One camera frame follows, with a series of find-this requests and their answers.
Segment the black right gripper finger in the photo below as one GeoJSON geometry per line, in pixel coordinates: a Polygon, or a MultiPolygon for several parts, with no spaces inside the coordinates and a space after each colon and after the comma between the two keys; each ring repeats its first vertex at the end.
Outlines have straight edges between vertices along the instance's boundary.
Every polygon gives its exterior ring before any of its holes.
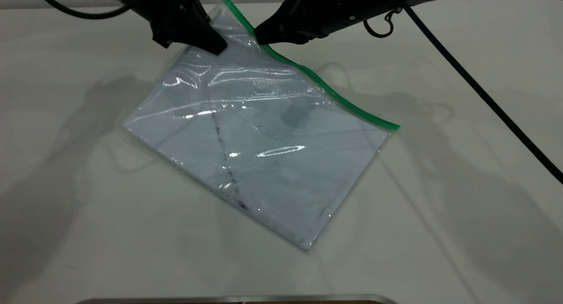
{"type": "Polygon", "coordinates": [[[273,25],[274,23],[307,24],[308,8],[311,0],[284,0],[279,9],[261,24],[273,25]]]}
{"type": "Polygon", "coordinates": [[[324,39],[326,32],[311,24],[274,23],[261,24],[255,28],[255,36],[259,44],[306,44],[314,39],[324,39]]]}

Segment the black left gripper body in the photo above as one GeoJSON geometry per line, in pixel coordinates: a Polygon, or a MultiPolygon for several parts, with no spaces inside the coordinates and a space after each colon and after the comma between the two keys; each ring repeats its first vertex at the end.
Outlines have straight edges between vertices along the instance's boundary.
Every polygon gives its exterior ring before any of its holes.
{"type": "Polygon", "coordinates": [[[164,48],[172,43],[186,44],[180,32],[184,0],[141,0],[132,10],[149,22],[152,40],[164,48]]]}

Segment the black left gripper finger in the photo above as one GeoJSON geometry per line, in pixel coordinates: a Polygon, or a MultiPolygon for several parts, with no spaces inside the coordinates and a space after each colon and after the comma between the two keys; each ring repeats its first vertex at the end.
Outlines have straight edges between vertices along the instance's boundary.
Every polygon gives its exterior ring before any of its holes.
{"type": "Polygon", "coordinates": [[[227,42],[211,26],[200,0],[183,0],[183,43],[219,55],[227,42]]]}

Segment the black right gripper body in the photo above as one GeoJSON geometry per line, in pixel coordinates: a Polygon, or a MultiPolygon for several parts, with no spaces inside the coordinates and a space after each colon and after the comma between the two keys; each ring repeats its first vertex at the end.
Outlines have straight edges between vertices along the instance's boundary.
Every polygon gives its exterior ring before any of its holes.
{"type": "Polygon", "coordinates": [[[396,0],[301,0],[301,34],[328,36],[380,14],[400,11],[396,0]]]}

